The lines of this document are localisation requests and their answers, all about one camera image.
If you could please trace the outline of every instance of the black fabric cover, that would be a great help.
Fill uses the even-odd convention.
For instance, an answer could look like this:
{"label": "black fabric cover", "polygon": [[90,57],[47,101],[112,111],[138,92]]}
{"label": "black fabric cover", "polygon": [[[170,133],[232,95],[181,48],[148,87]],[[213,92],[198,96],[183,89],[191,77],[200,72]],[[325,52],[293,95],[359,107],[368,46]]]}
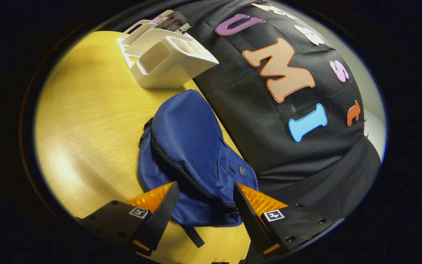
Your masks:
{"label": "black fabric cover", "polygon": [[[194,81],[213,107],[244,159],[258,175],[260,190],[282,202],[307,204],[331,220],[345,217],[370,188],[380,158],[364,133],[364,112],[351,127],[347,112],[362,98],[349,65],[322,35],[296,18],[261,10],[251,5],[281,5],[251,0],[202,0],[176,8],[189,20],[189,32],[219,61]],[[256,23],[232,35],[222,36],[216,27],[236,14],[260,17]],[[239,25],[236,22],[230,28]],[[324,44],[312,44],[294,25],[309,28]],[[268,78],[243,57],[275,44],[278,37],[294,49],[290,67],[310,71],[315,86],[305,87],[278,103],[266,86]],[[350,74],[345,83],[337,79],[329,62],[338,60]],[[328,124],[295,142],[288,128],[321,103]]]}

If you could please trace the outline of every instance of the screw hole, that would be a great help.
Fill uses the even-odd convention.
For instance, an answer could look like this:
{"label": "screw hole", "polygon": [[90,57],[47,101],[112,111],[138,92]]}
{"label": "screw hole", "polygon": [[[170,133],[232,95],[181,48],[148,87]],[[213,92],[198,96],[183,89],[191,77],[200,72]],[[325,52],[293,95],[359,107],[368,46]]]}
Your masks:
{"label": "screw hole", "polygon": [[305,243],[307,243],[307,241],[309,241],[310,239],[306,239],[306,240],[304,240],[304,241],[301,241],[300,243],[299,243],[299,245],[300,246],[302,246],[303,244],[305,244]]}
{"label": "screw hole", "polygon": [[284,239],[284,242],[289,243],[292,242],[294,240],[294,236],[288,236]]}

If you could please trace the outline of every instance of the wooden table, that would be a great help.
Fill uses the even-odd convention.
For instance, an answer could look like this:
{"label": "wooden table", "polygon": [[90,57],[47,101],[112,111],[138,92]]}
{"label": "wooden table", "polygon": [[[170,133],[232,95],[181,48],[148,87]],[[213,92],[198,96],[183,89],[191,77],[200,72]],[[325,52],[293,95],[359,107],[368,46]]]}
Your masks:
{"label": "wooden table", "polygon": [[[84,218],[113,199],[128,201],[144,193],[137,179],[144,124],[171,96],[199,91],[193,81],[180,89],[140,88],[119,50],[120,34],[87,35],[55,66],[38,103],[35,141],[40,167],[60,204],[76,217]],[[222,125],[221,129],[239,153]],[[246,257],[250,239],[243,224],[196,230],[205,242],[199,249],[169,221],[150,258],[163,264],[238,264]]]}

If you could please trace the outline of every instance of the foam letter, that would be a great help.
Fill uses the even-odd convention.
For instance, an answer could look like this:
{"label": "foam letter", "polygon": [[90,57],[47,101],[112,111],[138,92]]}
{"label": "foam letter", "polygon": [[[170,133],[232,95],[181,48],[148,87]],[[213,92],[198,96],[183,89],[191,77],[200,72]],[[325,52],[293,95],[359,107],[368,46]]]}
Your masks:
{"label": "foam letter", "polygon": [[349,79],[349,74],[347,70],[338,60],[330,61],[330,67],[332,68],[333,72],[335,73],[336,77],[338,77],[338,80],[340,80],[340,82],[345,83],[346,80]]}
{"label": "foam letter", "polygon": [[355,100],[355,105],[348,110],[347,123],[349,127],[353,125],[353,118],[356,117],[356,121],[359,120],[359,114],[360,114],[359,103],[357,102],[357,100]]}
{"label": "foam letter", "polygon": [[265,22],[265,20],[258,18],[258,17],[251,17],[250,20],[248,20],[245,23],[242,23],[240,25],[238,25],[237,27],[228,29],[227,27],[229,25],[231,25],[234,22],[237,22],[241,19],[244,18],[249,18],[248,15],[243,15],[243,14],[236,14],[235,16],[229,18],[228,20],[222,22],[221,24],[218,25],[218,27],[216,27],[216,33],[218,33],[219,35],[232,35],[233,33],[239,32],[240,30],[243,30],[244,28],[248,28],[251,25],[255,24],[255,23],[263,23]]}
{"label": "foam letter", "polygon": [[288,13],[286,13],[286,12],[284,12],[283,10],[280,10],[279,8],[277,8],[277,7],[274,7],[274,6],[272,6],[272,5],[258,5],[258,4],[253,4],[252,3],[252,5],[253,6],[255,6],[255,7],[258,7],[259,9],[261,9],[261,10],[265,10],[265,11],[273,11],[273,13],[275,13],[275,14],[278,14],[278,15],[285,15],[286,17],[288,17],[288,18],[291,18],[291,19],[296,19],[295,17],[293,17],[292,15],[290,15],[290,14],[288,14]]}
{"label": "foam letter", "polygon": [[276,44],[255,51],[244,50],[242,54],[254,67],[260,66],[261,60],[270,58],[260,74],[262,76],[283,76],[278,80],[266,82],[266,86],[278,103],[282,103],[286,96],[303,87],[315,86],[315,80],[307,69],[288,66],[294,57],[295,50],[281,37],[278,37]]}
{"label": "foam letter", "polygon": [[296,142],[302,140],[302,136],[321,126],[326,126],[328,123],[325,110],[321,104],[315,106],[315,111],[306,115],[305,117],[295,121],[289,121],[289,131]]}
{"label": "foam letter", "polygon": [[304,34],[305,37],[310,40],[310,42],[314,43],[315,45],[318,44],[323,44],[325,43],[321,37],[319,37],[318,35],[316,35],[315,33],[312,32],[312,30],[308,29],[308,28],[303,28],[301,26],[295,25],[294,26],[300,33]]}

